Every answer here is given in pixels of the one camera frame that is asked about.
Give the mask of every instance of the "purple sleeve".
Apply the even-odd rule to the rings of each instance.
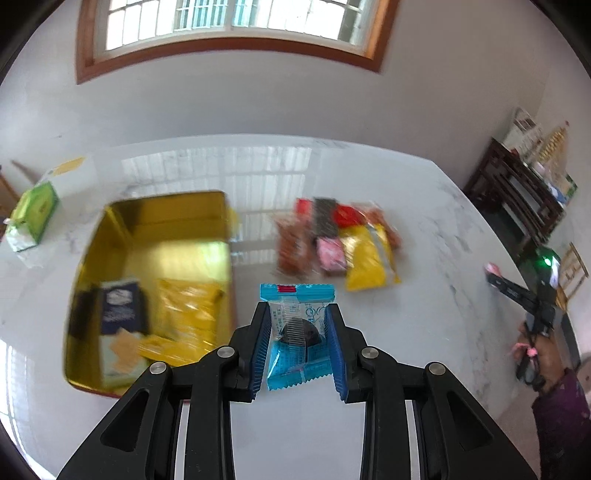
[[[567,369],[564,377],[532,405],[540,440],[542,480],[556,477],[562,456],[577,448],[591,434],[589,406],[576,374]]]

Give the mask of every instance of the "wall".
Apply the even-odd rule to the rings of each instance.
[[[563,239],[591,264],[585,225],[591,85],[554,25],[529,0],[402,0],[381,74],[331,61],[228,51],[155,60],[76,86],[80,0],[33,35],[0,86],[0,164],[42,173],[98,148],[216,133],[309,135],[434,160],[463,185],[490,136],[521,105],[549,128],[571,122],[569,170],[581,187]],[[585,288],[591,288],[591,281]],[[587,294],[573,315],[591,351]]]

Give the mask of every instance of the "wooden window frame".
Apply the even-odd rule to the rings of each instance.
[[[377,0],[375,17],[369,27],[368,43],[362,54],[326,45],[267,37],[204,37],[147,46],[114,57],[95,57],[95,27],[101,0],[82,0],[76,38],[76,83],[92,80],[129,65],[183,53],[215,50],[267,50],[297,53],[339,61],[372,72],[382,67],[400,0]]]

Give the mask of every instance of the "blue candy wrapper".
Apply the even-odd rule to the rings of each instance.
[[[335,300],[332,285],[261,284],[271,307],[269,390],[291,387],[332,373],[324,310]]]

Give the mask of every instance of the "marble tabletop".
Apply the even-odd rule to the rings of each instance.
[[[488,224],[431,161],[344,142],[224,135],[98,151],[52,182],[61,203],[42,244],[20,254],[0,244],[0,420],[42,479],[57,476],[114,404],[66,382],[62,348],[76,267],[104,205],[124,198],[226,192],[241,217],[232,242],[240,325],[250,322],[259,284],[280,280],[270,213],[300,196],[376,201],[404,241],[402,283],[347,293],[334,280],[345,322],[399,362],[444,363],[493,418],[517,394],[508,353],[524,313],[490,288],[483,265],[492,261],[524,282]],[[358,478],[363,412],[339,401],[331,377],[273,392],[263,384],[254,403],[232,405],[237,478]]]

